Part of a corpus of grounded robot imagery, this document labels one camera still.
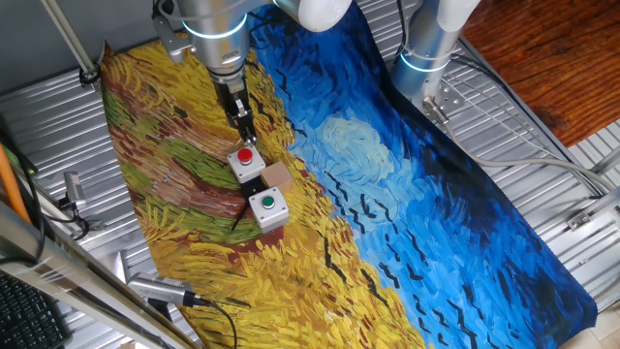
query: white button box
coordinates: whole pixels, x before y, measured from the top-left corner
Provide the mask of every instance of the white button box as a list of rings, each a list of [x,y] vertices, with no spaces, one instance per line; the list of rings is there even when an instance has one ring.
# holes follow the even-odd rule
[[[229,155],[229,164],[231,164],[236,180],[241,184],[261,175],[261,170],[266,167],[263,157],[253,145],[248,145]]]
[[[250,207],[263,234],[289,222],[289,207],[277,187],[251,196]]]

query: wooden surface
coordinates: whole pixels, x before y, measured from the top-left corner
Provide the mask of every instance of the wooden surface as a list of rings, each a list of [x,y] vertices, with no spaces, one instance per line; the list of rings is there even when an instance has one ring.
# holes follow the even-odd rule
[[[619,0],[482,0],[465,37],[564,145],[620,118]]]
[[[582,331],[560,349],[620,349],[620,303],[599,314],[596,327]]]

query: blue light ring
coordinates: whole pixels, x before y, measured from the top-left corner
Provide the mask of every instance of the blue light ring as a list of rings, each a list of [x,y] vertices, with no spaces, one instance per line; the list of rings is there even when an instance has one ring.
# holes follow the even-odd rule
[[[199,33],[196,30],[192,29],[189,27],[189,25],[187,25],[187,23],[185,23],[185,21],[183,21],[183,26],[185,27],[185,29],[187,29],[188,32],[190,32],[192,35],[195,35],[199,38],[204,38],[204,39],[223,39],[223,38],[227,38],[230,35],[238,32],[239,30],[241,30],[241,28],[243,27],[243,25],[245,24],[245,21],[248,19],[248,15],[246,14],[243,17],[243,20],[241,20],[241,22],[233,29],[227,31],[226,33],[222,33],[222,34],[204,34],[204,33]]]
[[[443,66],[439,67],[439,68],[434,68],[434,69],[423,69],[423,68],[418,68],[415,65],[409,63],[407,61],[407,59],[405,59],[404,55],[400,55],[400,58],[403,59],[403,62],[405,62],[405,64],[407,64],[409,66],[409,68],[413,69],[413,70],[417,70],[419,72],[423,72],[423,73],[434,73],[434,72],[439,72],[441,70],[443,70],[444,68],[446,68],[448,66],[448,63],[450,63],[450,61],[448,60],[448,62],[446,62],[446,64],[444,64]]]

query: wooden block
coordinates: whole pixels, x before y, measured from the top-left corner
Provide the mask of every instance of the wooden block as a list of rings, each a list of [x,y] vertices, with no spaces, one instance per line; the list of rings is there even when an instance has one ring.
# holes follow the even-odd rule
[[[261,180],[267,188],[277,186],[282,194],[293,190],[293,176],[282,161],[261,170]]]

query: green button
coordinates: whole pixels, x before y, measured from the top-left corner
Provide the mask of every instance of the green button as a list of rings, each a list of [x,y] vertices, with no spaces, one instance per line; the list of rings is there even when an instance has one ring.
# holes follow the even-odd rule
[[[263,198],[263,207],[264,208],[272,208],[275,206],[275,201],[273,201],[273,198],[266,196]]]

